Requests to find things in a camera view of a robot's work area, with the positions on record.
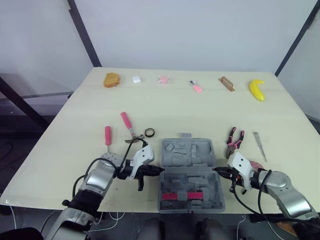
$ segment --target yellow banana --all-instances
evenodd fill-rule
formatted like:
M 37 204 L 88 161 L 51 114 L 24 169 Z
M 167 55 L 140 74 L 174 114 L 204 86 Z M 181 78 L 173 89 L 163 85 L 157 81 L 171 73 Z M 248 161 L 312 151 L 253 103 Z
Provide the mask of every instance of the yellow banana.
M 249 88 L 250 91 L 252 92 L 253 96 L 255 96 L 256 99 L 259 101 L 264 101 L 265 96 L 263 92 L 258 88 L 258 84 L 263 84 L 264 81 L 261 81 L 259 79 L 254 79 L 250 82 Z

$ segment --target white block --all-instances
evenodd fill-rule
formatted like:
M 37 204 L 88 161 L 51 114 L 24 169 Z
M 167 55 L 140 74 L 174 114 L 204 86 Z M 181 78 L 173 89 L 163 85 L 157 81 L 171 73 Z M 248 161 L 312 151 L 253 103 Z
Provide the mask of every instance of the white block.
M 132 77 L 132 80 L 135 84 L 138 84 L 141 82 L 141 78 L 139 76 L 133 76 Z

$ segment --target black tape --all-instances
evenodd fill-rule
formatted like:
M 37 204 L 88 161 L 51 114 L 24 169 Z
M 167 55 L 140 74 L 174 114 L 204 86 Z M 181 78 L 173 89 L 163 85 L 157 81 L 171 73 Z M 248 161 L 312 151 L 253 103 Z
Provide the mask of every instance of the black tape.
M 147 128 L 146 130 L 144 130 L 144 135 L 147 137 L 147 138 L 152 138 L 154 135 L 155 135 L 155 130 L 153 128 Z

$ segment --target pliers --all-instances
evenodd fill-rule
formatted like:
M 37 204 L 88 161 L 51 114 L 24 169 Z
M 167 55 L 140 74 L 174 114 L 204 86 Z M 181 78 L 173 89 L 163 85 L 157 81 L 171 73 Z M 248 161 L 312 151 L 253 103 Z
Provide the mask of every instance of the pliers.
M 245 131 L 241 131 L 240 132 L 240 138 L 238 141 L 236 142 L 232 142 L 233 141 L 233 135 L 234 135 L 234 132 L 236 131 L 236 127 L 234 126 L 229 134 L 229 138 L 228 138 L 228 141 L 226 142 L 226 144 L 228 144 L 228 147 L 226 149 L 226 152 L 225 152 L 225 156 L 227 159 L 229 159 L 230 155 L 232 155 L 236 149 L 239 149 L 240 148 L 240 145 L 242 143 L 242 141 L 244 140 L 244 136 L 245 136 Z

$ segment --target open toolbox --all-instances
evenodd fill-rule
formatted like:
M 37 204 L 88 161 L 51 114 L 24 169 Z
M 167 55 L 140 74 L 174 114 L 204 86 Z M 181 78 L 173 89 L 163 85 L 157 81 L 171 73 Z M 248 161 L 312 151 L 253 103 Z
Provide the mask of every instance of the open toolbox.
M 165 138 L 162 142 L 158 210 L 160 213 L 221 213 L 225 201 L 212 141 Z

